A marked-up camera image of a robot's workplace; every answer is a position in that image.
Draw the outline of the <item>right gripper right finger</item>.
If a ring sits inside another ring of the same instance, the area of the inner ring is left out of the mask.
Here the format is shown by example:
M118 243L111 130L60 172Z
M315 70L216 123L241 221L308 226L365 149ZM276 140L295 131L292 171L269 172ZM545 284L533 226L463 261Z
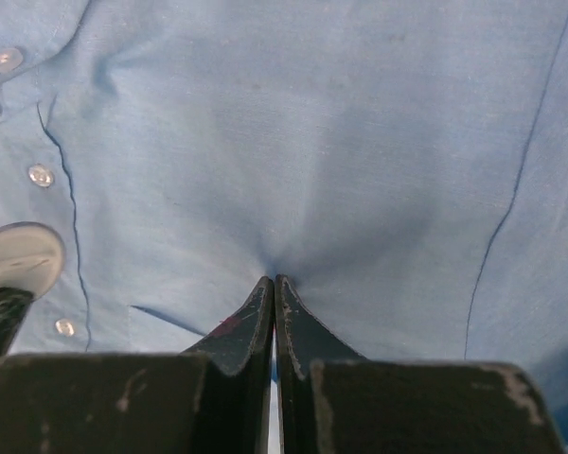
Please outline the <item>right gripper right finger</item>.
M286 453L560 453L539 390L508 363L370 360L275 280Z

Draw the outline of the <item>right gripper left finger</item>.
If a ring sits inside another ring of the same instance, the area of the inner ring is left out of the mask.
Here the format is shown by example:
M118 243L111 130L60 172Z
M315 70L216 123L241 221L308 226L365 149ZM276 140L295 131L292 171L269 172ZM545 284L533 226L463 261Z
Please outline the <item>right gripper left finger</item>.
M0 453L263 453L273 283L179 354L0 358Z

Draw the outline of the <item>round white brooch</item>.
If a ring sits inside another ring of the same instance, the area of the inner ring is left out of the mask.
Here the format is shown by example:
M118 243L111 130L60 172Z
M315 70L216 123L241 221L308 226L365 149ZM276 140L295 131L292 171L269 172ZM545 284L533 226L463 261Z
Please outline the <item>round white brooch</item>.
M0 227L0 288L47 294L62 273L65 247L60 235L38 222Z

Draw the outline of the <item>light blue shirt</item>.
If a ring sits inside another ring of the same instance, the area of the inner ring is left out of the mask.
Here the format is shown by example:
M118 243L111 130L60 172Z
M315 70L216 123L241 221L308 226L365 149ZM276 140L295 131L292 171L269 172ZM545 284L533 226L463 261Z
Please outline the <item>light blue shirt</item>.
M373 359L514 363L568 449L568 1L0 1L10 347L179 352L264 275Z

